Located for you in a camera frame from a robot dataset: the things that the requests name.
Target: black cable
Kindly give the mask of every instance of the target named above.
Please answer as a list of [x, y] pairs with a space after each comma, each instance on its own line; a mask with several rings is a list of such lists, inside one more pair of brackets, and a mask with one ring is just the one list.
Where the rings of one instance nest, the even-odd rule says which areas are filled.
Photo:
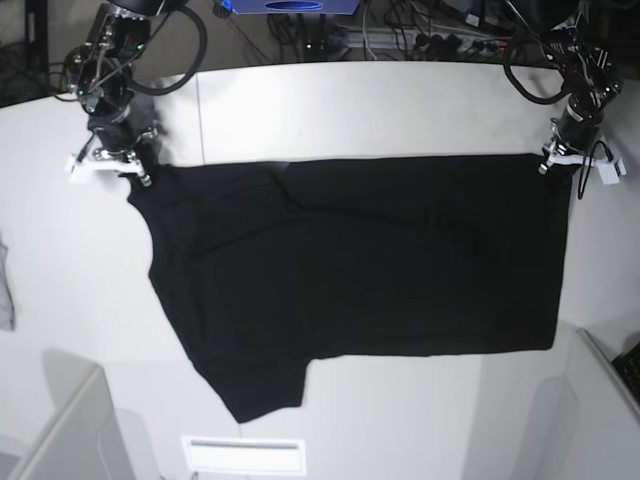
[[267, 28], [271, 37], [278, 43], [278, 63], [282, 64], [284, 63], [284, 46], [287, 43], [280, 37], [280, 26], [275, 23], [273, 14], [267, 15]]
[[524, 32], [516, 33], [511, 41], [507, 43], [507, 46], [504, 50], [504, 55], [502, 57], [502, 67], [504, 69], [505, 75], [507, 76], [511, 84], [516, 88], [516, 90], [518, 90], [518, 92], [520, 92], [520, 94], [530, 102], [536, 103], [538, 105], [552, 105], [559, 102], [571, 93], [566, 83], [562, 85], [562, 89], [560, 90], [560, 92], [558, 92], [554, 96], [548, 98], [538, 97], [529, 92], [513, 74], [513, 71], [511, 70], [511, 66], [513, 64], [513, 52], [527, 43], [530, 43], [530, 39]]
[[398, 39], [398, 31], [396, 30], [395, 26], [397, 26], [397, 24], [394, 24], [393, 22], [385, 22], [385, 24], [387, 25], [387, 27], [389, 27], [391, 29], [391, 31], [393, 32], [393, 35], [395, 37], [396, 40], [396, 48], [398, 49], [398, 51], [400, 53], [402, 52], [402, 48], [400, 47], [400, 40]]
[[336, 62], [345, 62], [348, 60], [349, 54], [351, 53], [351, 49], [347, 49], [346, 52], [344, 52], [342, 55], [340, 55], [340, 57], [338, 57], [335, 61]]
[[269, 14], [267, 15], [267, 26], [269, 27], [269, 33], [273, 38], [276, 39], [278, 43], [281, 45], [292, 45], [295, 43], [298, 32], [296, 31], [295, 35], [292, 35], [285, 23], [288, 20], [288, 17], [284, 18], [282, 21], [278, 20], [278, 14]]
[[114, 75], [117, 75], [122, 70], [124, 70], [126, 67], [130, 66], [133, 62], [135, 62], [138, 58], [140, 58], [142, 56], [142, 54], [147, 50], [147, 48], [149, 47], [149, 44], [153, 41], [153, 39], [156, 38], [156, 35], [158, 35], [158, 32], [160, 32], [160, 30], [162, 30], [162, 27], [164, 27], [164, 25], [167, 23], [167, 20], [169, 20], [169, 17], [171, 16], [172, 13], [173, 13], [173, 11], [171, 11], [171, 12], [169, 12], [169, 13], [167, 13], [165, 15], [165, 17], [160, 22], [160, 25], [158, 25], [158, 28], [156, 28], [153, 31], [153, 33], [151, 34], [151, 36], [149, 37], [149, 40], [147, 41], [147, 44], [146, 44], [145, 48], [143, 48], [142, 50], [136, 51], [133, 55], [131, 55], [129, 60], [125, 61], [118, 68], [114, 69], [109, 74], [107, 74], [104, 77], [102, 77], [99, 82], [97, 82], [93, 87], [91, 87], [91, 89], [87, 92], [87, 94], [89, 94], [89, 93], [93, 92], [94, 90], [96, 90], [104, 82], [109, 80]]
[[396, 16], [396, 19], [398, 20], [398, 25], [400, 26], [400, 32], [402, 33], [402, 39], [404, 41], [404, 51], [400, 50], [400, 45], [398, 44], [398, 38], [397, 38], [397, 34], [396, 34], [396, 45], [398, 46], [398, 50], [400, 50], [402, 52], [402, 54], [404, 55], [405, 60], [409, 60], [409, 44], [407, 42], [407, 35], [404, 31], [404, 25], [402, 24], [402, 18], [400, 18], [400, 13], [398, 12], [398, 8], [397, 8], [397, 4], [396, 2], [394, 2], [393, 0], [390, 0], [389, 2], [391, 4], [391, 8], [393, 9], [393, 13]]
[[613, 161], [613, 154], [611, 153], [611, 149], [609, 146], [603, 141], [598, 140], [593, 144], [591, 150], [589, 151], [589, 163], [587, 164], [587, 154], [585, 153], [582, 157], [582, 165], [580, 166], [580, 176], [578, 177], [578, 200], [582, 200], [584, 197], [584, 192], [587, 189], [587, 182], [589, 181], [589, 174], [591, 173], [591, 168], [593, 167], [593, 157], [596, 153], [596, 149], [598, 145], [602, 145], [602, 149], [604, 150], [605, 155], [607, 156], [607, 160], [609, 162]]
[[[431, 23], [431, 20], [453, 20], [454, 22], [456, 22], [458, 25], [460, 25], [460, 27], [463, 27], [469, 31], [472, 32], [477, 32], [477, 33], [482, 33], [484, 35], [491, 35], [491, 36], [503, 36], [503, 35], [508, 35], [507, 31], [504, 31], [505, 28], [504, 27], [497, 27], [497, 26], [491, 26], [491, 25], [485, 25], [484, 28], [481, 27], [475, 27], [469, 23], [467, 23], [466, 21], [464, 21], [461, 17], [460, 17], [460, 13], [462, 13], [460, 10], [458, 10], [455, 7], [449, 6], [449, 4], [447, 2], [442, 2], [441, 0], [436, 0], [436, 1], [425, 1], [425, 0], [416, 0], [418, 3], [421, 3], [429, 12], [428, 14], [424, 14], [422, 12], [417, 12], [418, 15], [425, 17], [429, 20], [429, 24]], [[495, 9], [493, 10], [493, 14], [494, 15], [499, 15], [499, 21], [505, 21], [508, 22], [509, 24], [511, 24], [512, 22], [510, 21], [510, 19], [505, 18], [504, 15], [499, 14], [499, 12], [496, 12]]]
[[360, 6], [364, 6], [363, 10], [362, 10], [362, 16], [363, 16], [363, 21], [362, 21], [362, 58], [364, 58], [365, 62], [369, 61], [369, 52], [367, 52], [367, 31], [366, 31], [366, 21], [367, 18], [364, 18], [367, 16], [367, 14], [369, 13], [369, 9], [368, 6], [371, 3], [372, 0], [364, 0]]
[[418, 31], [425, 35], [424, 30], [422, 30], [422, 27], [420, 26], [420, 24], [416, 21], [416, 14], [418, 14], [420, 12], [418, 12], [416, 10], [416, 8], [413, 6], [413, 4], [411, 4], [411, 23], [418, 29]]
[[[62, 80], [66, 80], [67, 79], [67, 75], [64, 72], [49, 72], [47, 74], [47, 76], [49, 77], [49, 84], [51, 84], [51, 77], [54, 75], [58, 75], [60, 78], [62, 78]], [[57, 90], [60, 92], [64, 92], [64, 88], [61, 86], [61, 84], [58, 82], [58, 87]]]
[[[126, 70], [126, 74], [128, 76], [127, 78], [128, 87], [134, 92], [144, 93], [146, 95], [151, 95], [151, 96], [161, 96], [161, 95], [167, 95], [168, 93], [171, 93], [171, 92], [175, 92], [179, 88], [182, 88], [189, 80], [191, 80], [191, 78], [193, 78], [193, 76], [198, 71], [198, 68], [200, 68], [200, 65], [202, 65], [204, 56], [207, 53], [207, 43], [209, 41], [209, 37], [207, 35], [207, 27], [205, 26], [202, 19], [198, 16], [198, 14], [193, 10], [191, 10], [189, 7], [181, 5], [178, 8], [176, 8], [175, 11], [185, 15], [189, 20], [193, 22], [193, 24], [198, 30], [198, 52], [196, 53], [196, 58], [194, 59], [193, 63], [191, 64], [187, 72], [184, 74], [184, 77], [182, 77], [176, 83], [163, 88], [152, 88], [152, 87], [147, 87], [145, 85], [141, 85], [133, 79], [133, 77], [131, 76], [131, 70], [130, 69]], [[161, 27], [162, 25], [160, 25], [156, 29], [156, 31], [154, 32], [154, 35], [149, 39], [149, 42], [158, 33], [158, 31], [160, 31]]]
[[398, 59], [397, 59], [397, 58], [393, 58], [393, 57], [392, 57], [391, 55], [389, 55], [388, 53], [384, 53], [384, 52], [383, 52], [383, 53], [377, 53], [376, 55], [378, 55], [379, 57], [387, 57], [387, 58], [389, 58], [390, 60], [393, 60], [393, 61], [396, 61], [396, 62], [398, 61]]
[[89, 140], [87, 140], [87, 143], [84, 144], [84, 146], [82, 147], [82, 149], [78, 153], [78, 156], [76, 157], [76, 162], [77, 163], [82, 163], [84, 158], [87, 156], [87, 152], [89, 151], [89, 147], [91, 146], [91, 144], [93, 143], [95, 138], [96, 138], [96, 132], [92, 132], [91, 138], [89, 138]]

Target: electrical cable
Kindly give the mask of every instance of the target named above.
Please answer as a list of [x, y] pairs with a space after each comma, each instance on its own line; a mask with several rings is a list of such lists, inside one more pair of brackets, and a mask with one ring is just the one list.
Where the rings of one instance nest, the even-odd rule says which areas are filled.
[[599, 145], [602, 145], [602, 149], [604, 150], [605, 155], [607, 156], [607, 160], [609, 162], [613, 161], [613, 153], [609, 146], [604, 142], [604, 140], [598, 140], [593, 144], [591, 150], [589, 151], [589, 162], [587, 163], [587, 154], [585, 153], [582, 157], [582, 165], [580, 166], [580, 175], [578, 176], [578, 200], [582, 200], [584, 197], [584, 192], [587, 189], [587, 182], [589, 181], [589, 174], [591, 173], [591, 168], [593, 167], [593, 157], [595, 156], [596, 149]]
[[402, 51], [402, 47], [400, 47], [400, 40], [399, 40], [399, 37], [398, 37], [398, 31], [397, 31], [397, 30], [395, 29], [395, 27], [393, 26], [393, 25], [394, 25], [394, 23], [392, 23], [392, 22], [386, 22], [386, 25], [387, 25], [387, 26], [391, 29], [391, 31], [393, 32], [393, 35], [394, 35], [394, 37], [395, 37], [395, 41], [396, 41], [396, 48], [398, 49], [398, 51], [399, 51], [400, 53], [402, 53], [402, 54], [404, 55], [404, 52]]
[[78, 156], [76, 157], [76, 162], [77, 163], [82, 163], [82, 161], [84, 160], [84, 157], [87, 156], [87, 152], [89, 151], [89, 147], [91, 146], [91, 144], [93, 143], [95, 138], [96, 138], [96, 132], [92, 132], [91, 138], [89, 138], [89, 140], [87, 140], [87, 143], [84, 144], [84, 146], [82, 147], [82, 149], [78, 153]]
[[415, 12], [423, 18], [426, 18], [428, 20], [428, 26], [431, 32], [431, 29], [433, 27], [435, 27], [438, 30], [445, 30], [447, 32], [457, 32], [457, 33], [464, 33], [466, 35], [474, 35], [477, 37], [482, 37], [482, 38], [486, 38], [486, 39], [491, 39], [491, 40], [510, 40], [511, 37], [504, 37], [504, 36], [496, 36], [496, 35], [491, 35], [489, 33], [483, 32], [481, 30], [477, 30], [474, 29], [472, 27], [456, 27], [453, 25], [446, 25], [443, 23], [434, 23], [433, 25], [431, 25], [431, 21], [434, 19], [438, 19], [430, 14], [424, 13], [422, 10], [420, 10], [420, 8], [418, 7], [417, 2], [413, 1], [411, 2], [411, 5], [413, 7], [413, 9], [415, 10]]
[[409, 44], [407, 42], [407, 35], [406, 35], [405, 31], [404, 31], [404, 25], [402, 24], [402, 18], [400, 18], [400, 13], [398, 12], [398, 8], [397, 8], [396, 2], [394, 2], [393, 0], [390, 0], [389, 3], [391, 4], [391, 9], [393, 10], [393, 13], [395, 14], [396, 19], [398, 20], [398, 24], [400, 26], [400, 32], [402, 33], [402, 39], [404, 41], [404, 51], [400, 49], [400, 45], [398, 44], [397, 34], [396, 34], [396, 45], [398, 46], [398, 50], [400, 50], [402, 52], [405, 60], [409, 60], [410, 59]]
[[[278, 45], [280, 47], [290, 46], [296, 62], [300, 63], [301, 57], [297, 47], [300, 31], [291, 22], [289, 16], [286, 14], [269, 14], [267, 15], [267, 26], [269, 27], [269, 33], [278, 42]], [[283, 63], [283, 61], [283, 50], [280, 48], [280, 63]]]
[[[168, 87], [163, 87], [163, 88], [152, 88], [152, 87], [147, 87], [145, 85], [141, 85], [133, 79], [131, 75], [131, 70], [130, 69], [126, 70], [126, 75], [128, 77], [127, 78], [128, 87], [134, 92], [144, 93], [146, 95], [151, 95], [151, 96], [161, 96], [161, 95], [167, 95], [168, 93], [171, 93], [171, 92], [175, 92], [179, 88], [183, 87], [189, 80], [191, 80], [191, 78], [198, 71], [198, 68], [200, 68], [200, 65], [202, 65], [204, 56], [207, 53], [207, 43], [209, 38], [207, 35], [207, 27], [205, 26], [202, 19], [198, 16], [198, 14], [193, 10], [191, 10], [189, 7], [181, 5], [178, 8], [176, 8], [175, 11], [185, 15], [189, 20], [193, 22], [196, 29], [198, 30], [198, 52], [196, 53], [196, 57], [193, 63], [191, 64], [187, 72], [184, 74], [184, 76], [180, 80], [178, 80], [176, 83], [172, 85], [169, 85]], [[154, 36], [160, 30], [160, 27], [158, 27], [158, 29], [154, 32]]]
[[271, 63], [269, 57], [267, 57], [267, 55], [262, 50], [260, 50], [260, 48], [253, 42], [253, 40], [251, 40], [249, 36], [244, 33], [244, 31], [238, 26], [238, 24], [233, 21], [232, 17], [229, 17], [228, 22], [236, 30], [236, 32], [238, 32], [238, 34], [242, 38], [244, 38], [245, 42], [247, 42], [247, 44], [267, 62], [267, 64]]
[[[63, 80], [67, 79], [67, 76], [64, 74], [64, 72], [49, 72], [47, 74], [47, 76], [49, 77], [49, 83], [51, 83], [51, 77], [54, 75], [59, 75]], [[58, 88], [57, 90], [63, 92], [64, 88], [60, 85], [60, 83], [58, 83]]]
[[428, 20], [427, 22], [427, 28], [429, 29], [429, 38], [431, 38], [432, 35], [432, 31], [431, 31], [431, 19], [433, 18], [431, 16], [431, 12], [429, 12], [429, 14], [424, 14], [422, 13], [422, 11], [418, 8], [418, 4], [416, 2], [411, 2], [411, 10], [414, 13], [414, 21], [415, 21], [415, 14], [417, 13], [420, 17], [422, 17], [423, 19], [426, 18]]
[[416, 10], [411, 6], [411, 23], [420, 31], [421, 34], [426, 35], [425, 31], [420, 26], [420, 23], [416, 20]]
[[460, 52], [458, 54], [458, 58], [461, 61], [466, 62], [471, 57], [473, 57], [476, 53], [478, 53], [478, 47], [476, 47], [475, 45], [471, 45], [469, 48], [467, 48], [467, 49], [463, 50], [462, 52]]
[[124, 62], [123, 64], [121, 64], [118, 68], [116, 68], [115, 70], [113, 70], [111, 73], [105, 75], [104, 77], [102, 77], [100, 79], [100, 81], [98, 83], [96, 83], [93, 87], [91, 87], [89, 89], [89, 91], [87, 92], [87, 94], [92, 93], [94, 90], [96, 90], [100, 85], [102, 85], [104, 82], [106, 82], [107, 80], [109, 80], [111, 77], [113, 77], [114, 75], [117, 75], [118, 73], [120, 73], [122, 70], [124, 70], [126, 67], [130, 66], [133, 62], [135, 62], [138, 58], [140, 58], [142, 56], [142, 53], [144, 51], [146, 51], [147, 47], [149, 46], [149, 44], [153, 41], [153, 39], [156, 37], [156, 35], [158, 34], [158, 32], [160, 32], [160, 30], [162, 29], [162, 27], [164, 27], [164, 25], [167, 23], [167, 20], [169, 20], [169, 17], [171, 16], [173, 12], [169, 12], [165, 15], [165, 17], [162, 19], [162, 21], [160, 22], [160, 25], [158, 25], [158, 28], [156, 28], [154, 30], [154, 32], [151, 34], [151, 36], [149, 37], [149, 40], [147, 41], [147, 44], [145, 46], [145, 48], [143, 48], [142, 50], [138, 50], [136, 53], [134, 53], [133, 55], [131, 55], [131, 58], [129, 58], [129, 60], [127, 60], [126, 62]]
[[[427, 8], [429, 13], [428, 14], [421, 13], [421, 15], [424, 16], [425, 18], [428, 18], [430, 21], [431, 19], [454, 21], [459, 26], [458, 27], [451, 26], [451, 28], [458, 29], [460, 33], [468, 32], [469, 34], [472, 34], [472, 33], [482, 34], [491, 38], [509, 39], [511, 38], [511, 31], [513, 30], [513, 27], [515, 25], [511, 21], [511, 18], [507, 18], [500, 10], [500, 8], [502, 7], [503, 1], [504, 0], [498, 1], [498, 2], [486, 2], [486, 1], [484, 2], [486, 7], [485, 14], [492, 14], [496, 16], [496, 20], [498, 22], [497, 24], [485, 22], [484, 27], [475, 27], [467, 23], [462, 18], [460, 18], [459, 14], [461, 13], [461, 11], [458, 8], [459, 5], [458, 7], [453, 5], [454, 3], [459, 4], [460, 2], [451, 2], [451, 1], [444, 2], [441, 0], [427, 2], [425, 0], [414, 0], [412, 3], [419, 2], [422, 6]], [[417, 7], [417, 4], [414, 5], [414, 7], [418, 10], [418, 12], [421, 12], [420, 9]], [[434, 12], [432, 9], [438, 12], [437, 16], [434, 15]]]
[[367, 60], [367, 52], [373, 57], [374, 60], [378, 60], [378, 56], [373, 53], [371, 46], [369, 45], [369, 34], [367, 33], [367, 17], [369, 16], [369, 5], [371, 5], [372, 0], [365, 0], [364, 3], [364, 12], [362, 13], [362, 37], [364, 42], [364, 59]]
[[504, 69], [504, 73], [511, 84], [516, 88], [516, 90], [518, 90], [518, 92], [520, 92], [520, 94], [530, 102], [533, 102], [537, 105], [552, 105], [554, 103], [557, 103], [571, 93], [571, 90], [567, 86], [566, 82], [563, 83], [560, 92], [556, 93], [552, 97], [538, 97], [529, 92], [515, 77], [513, 71], [511, 70], [513, 62], [511, 57], [514, 51], [530, 41], [525, 35], [526, 34], [524, 32], [514, 35], [511, 41], [505, 47], [504, 55], [502, 57], [502, 67]]

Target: black t-shirt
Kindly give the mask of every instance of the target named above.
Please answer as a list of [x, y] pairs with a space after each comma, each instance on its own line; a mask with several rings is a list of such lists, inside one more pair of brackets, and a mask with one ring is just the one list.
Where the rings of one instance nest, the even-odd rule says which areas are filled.
[[299, 406], [313, 359], [550, 348], [570, 186], [539, 163], [160, 167], [129, 201], [169, 321], [247, 422]]

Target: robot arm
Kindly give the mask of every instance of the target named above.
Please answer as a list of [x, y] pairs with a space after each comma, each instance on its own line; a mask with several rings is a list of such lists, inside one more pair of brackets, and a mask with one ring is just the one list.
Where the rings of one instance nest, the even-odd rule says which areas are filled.
[[[149, 102], [136, 93], [165, 95], [186, 84], [200, 67], [207, 48], [204, 23], [184, 0], [110, 0], [103, 3], [85, 44], [66, 57], [64, 71], [69, 91], [78, 97], [89, 115], [92, 140], [102, 148], [90, 152], [91, 141], [74, 159], [71, 169], [104, 170], [110, 165], [135, 183], [149, 186], [155, 163], [149, 145], [157, 130]], [[151, 88], [133, 79], [133, 66], [173, 12], [189, 18], [199, 33], [198, 53], [187, 73], [178, 82], [164, 88]], [[150, 19], [164, 14], [157, 29], [151, 31]]]
[[[506, 1], [521, 26], [505, 49], [503, 66], [507, 78], [525, 98], [540, 105], [569, 97], [562, 117], [552, 119], [553, 137], [543, 148], [547, 161], [540, 172], [546, 173], [554, 163], [581, 163], [598, 140], [604, 108], [621, 93], [622, 80], [608, 61], [608, 52], [584, 41], [582, 31], [586, 25], [580, 13], [571, 24], [553, 28], [576, 12], [577, 0]], [[531, 43], [538, 44], [564, 79], [561, 91], [553, 97], [531, 94], [511, 71], [513, 52]]]

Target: white table surface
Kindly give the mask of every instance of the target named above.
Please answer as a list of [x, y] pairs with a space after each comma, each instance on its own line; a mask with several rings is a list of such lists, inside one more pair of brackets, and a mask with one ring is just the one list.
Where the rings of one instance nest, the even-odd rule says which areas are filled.
[[[530, 77], [525, 84], [538, 93], [551, 94], [560, 85], [554, 72], [520, 69], [518, 75]], [[633, 288], [640, 279], [636, 273], [640, 255], [634, 251], [638, 236], [628, 235], [625, 220], [631, 218], [631, 233], [638, 233], [640, 208], [635, 208], [638, 190], [633, 175], [640, 145], [633, 105], [640, 95], [635, 87], [628, 92], [611, 111], [612, 117], [622, 116], [623, 127], [617, 130], [621, 138], [616, 141], [628, 149], [632, 178], [622, 187], [608, 189], [592, 178], [584, 202], [590, 208], [579, 205], [572, 219], [561, 313], [577, 318], [576, 323], [589, 316], [583, 306], [593, 301], [593, 292], [602, 298], [610, 290], [624, 304], [624, 312], [640, 307]], [[562, 106], [527, 102], [499, 67], [344, 62], [201, 73], [184, 89], [161, 99], [159, 108], [170, 132], [163, 159], [186, 166], [539, 152], [549, 138], [549, 118]], [[406, 435], [411, 449], [433, 454], [415, 458], [408, 468], [428, 471], [429, 478], [463, 478], [465, 442], [474, 418], [476, 423], [478, 415], [491, 419], [492, 414], [500, 415], [497, 410], [508, 408], [512, 422], [501, 428], [514, 429], [511, 434], [480, 442], [484, 444], [480, 450], [470, 450], [476, 452], [478, 462], [487, 462], [486, 468], [493, 469], [492, 478], [505, 478], [511, 464], [488, 459], [498, 458], [505, 449], [517, 449], [511, 437], [522, 433], [524, 423], [518, 419], [527, 416], [535, 382], [561, 373], [568, 342], [559, 342], [561, 351], [551, 356], [529, 353], [517, 356], [519, 361], [498, 356], [487, 363], [469, 356], [317, 362], [307, 388], [315, 399], [311, 413], [305, 403], [303, 409], [284, 410], [239, 430], [217, 395], [191, 369], [166, 321], [147, 278], [151, 238], [141, 216], [126, 203], [127, 182], [106, 176], [89, 185], [68, 184], [63, 167], [69, 153], [77, 152], [88, 138], [85, 125], [78, 106], [53, 99], [0, 110], [0, 235], [9, 247], [8, 275], [18, 322], [16, 332], [0, 332], [0, 361], [11, 361], [1, 356], [11, 348], [33, 352], [58, 348], [104, 364], [116, 405], [144, 417], [167, 478], [187, 478], [182, 452], [174, 444], [181, 434], [242, 433], [307, 438], [314, 468], [325, 468], [312, 478], [346, 478], [346, 473], [331, 468], [344, 466], [336, 458], [342, 458], [344, 449], [360, 437], [354, 432], [334, 435], [333, 430], [318, 426], [328, 428], [331, 418], [355, 417], [364, 426], [368, 418], [381, 418], [394, 408], [392, 425], [382, 423], [375, 430], [382, 433], [384, 425], [393, 427], [394, 438], [370, 435], [375, 445], [363, 451], [391, 448], [400, 461], [409, 444], [398, 439]], [[626, 258], [603, 249], [604, 263], [594, 262], [591, 255], [600, 249], [601, 241], [613, 241]], [[604, 284], [598, 283], [599, 272], [606, 274]], [[627, 285], [628, 280], [635, 284]], [[591, 290], [585, 292], [585, 286]], [[483, 372], [491, 365], [490, 372], [500, 375], [489, 382], [489, 392]], [[380, 382], [365, 387], [358, 379], [371, 367], [379, 372]], [[527, 383], [527, 388], [521, 386], [514, 394], [516, 401], [507, 406], [492, 400], [496, 388], [510, 388], [500, 379], [527, 378], [527, 372], [537, 380]], [[443, 375], [456, 381], [445, 381]], [[356, 386], [344, 402], [331, 401], [337, 398], [332, 393], [335, 379], [345, 388]], [[422, 384], [416, 379], [428, 381]], [[394, 392], [413, 392], [412, 401], [417, 403], [405, 405], [395, 397], [372, 402], [370, 395], [386, 391], [389, 382]], [[485, 390], [485, 409], [476, 412], [476, 400]], [[440, 419], [430, 424], [433, 428], [428, 425], [433, 417], [422, 419], [425, 425], [413, 423], [413, 410], [425, 404]], [[170, 419], [167, 412], [173, 414]], [[488, 432], [495, 431], [497, 423], [487, 424]], [[441, 435], [443, 428], [449, 429], [446, 436]], [[321, 452], [315, 450], [319, 444], [324, 448]], [[377, 460], [367, 461], [348, 460], [344, 472], [357, 471], [371, 480], [383, 478], [381, 472], [389, 465], [382, 453]], [[467, 467], [473, 471], [468, 459]]]

